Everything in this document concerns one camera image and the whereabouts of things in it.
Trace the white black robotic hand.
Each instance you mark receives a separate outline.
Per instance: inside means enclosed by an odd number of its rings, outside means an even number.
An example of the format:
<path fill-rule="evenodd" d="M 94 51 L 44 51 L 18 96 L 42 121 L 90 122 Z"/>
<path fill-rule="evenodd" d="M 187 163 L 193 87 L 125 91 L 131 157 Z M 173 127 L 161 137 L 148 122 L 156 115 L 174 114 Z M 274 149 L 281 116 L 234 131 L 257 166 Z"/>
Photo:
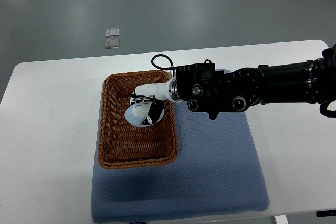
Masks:
<path fill-rule="evenodd" d="M 154 102 L 155 104 L 162 104 L 165 100 L 174 101 L 172 96 L 172 83 L 174 79 L 165 83 L 152 83 L 137 86 L 135 91 L 131 94 L 130 104 L 134 105 L 140 102 Z"/>

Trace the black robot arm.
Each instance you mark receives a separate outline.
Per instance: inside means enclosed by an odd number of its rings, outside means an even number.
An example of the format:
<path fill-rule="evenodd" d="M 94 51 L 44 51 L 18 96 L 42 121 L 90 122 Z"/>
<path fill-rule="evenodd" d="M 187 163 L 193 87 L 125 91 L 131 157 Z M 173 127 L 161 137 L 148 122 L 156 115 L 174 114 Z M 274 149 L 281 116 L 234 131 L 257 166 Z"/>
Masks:
<path fill-rule="evenodd" d="M 221 112 L 244 112 L 258 104 L 304 102 L 318 103 L 322 115 L 335 117 L 328 109 L 335 101 L 335 47 L 325 49 L 320 59 L 288 65 L 225 73 L 206 60 L 175 70 L 178 98 L 211 120 Z"/>

